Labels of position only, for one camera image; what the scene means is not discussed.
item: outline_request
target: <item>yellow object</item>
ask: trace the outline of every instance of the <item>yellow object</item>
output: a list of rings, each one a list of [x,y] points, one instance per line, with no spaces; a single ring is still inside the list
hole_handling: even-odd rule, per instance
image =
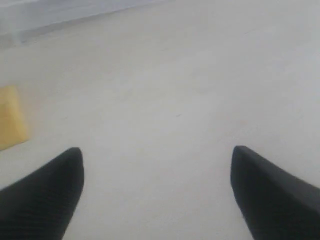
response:
[[[0,87],[0,151],[29,139],[14,86]]]

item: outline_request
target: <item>white floor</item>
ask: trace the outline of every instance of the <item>white floor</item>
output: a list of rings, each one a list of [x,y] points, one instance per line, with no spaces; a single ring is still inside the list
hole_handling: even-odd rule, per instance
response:
[[[320,1],[173,0],[0,52],[30,141],[0,152],[0,187],[81,147],[65,240],[248,240],[235,145],[320,186]]]

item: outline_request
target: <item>yellow sponge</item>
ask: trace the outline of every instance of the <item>yellow sponge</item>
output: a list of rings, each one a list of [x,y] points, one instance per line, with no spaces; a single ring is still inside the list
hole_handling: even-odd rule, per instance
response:
[[[0,87],[0,151],[29,139],[14,86]]]

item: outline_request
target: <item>floor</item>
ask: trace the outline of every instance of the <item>floor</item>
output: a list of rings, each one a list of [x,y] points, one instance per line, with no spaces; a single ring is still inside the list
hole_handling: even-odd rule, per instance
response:
[[[86,180],[65,240],[251,239],[235,145],[320,186],[319,12],[169,0],[1,48],[32,138],[0,152],[0,187],[77,146]]]

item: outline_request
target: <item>black textured material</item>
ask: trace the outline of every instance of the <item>black textured material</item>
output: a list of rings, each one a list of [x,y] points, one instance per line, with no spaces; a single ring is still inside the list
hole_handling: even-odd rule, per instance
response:
[[[0,191],[0,240],[61,240],[84,185],[82,153],[70,148]]]
[[[231,185],[255,240],[320,240],[320,190],[245,146],[234,148]]]

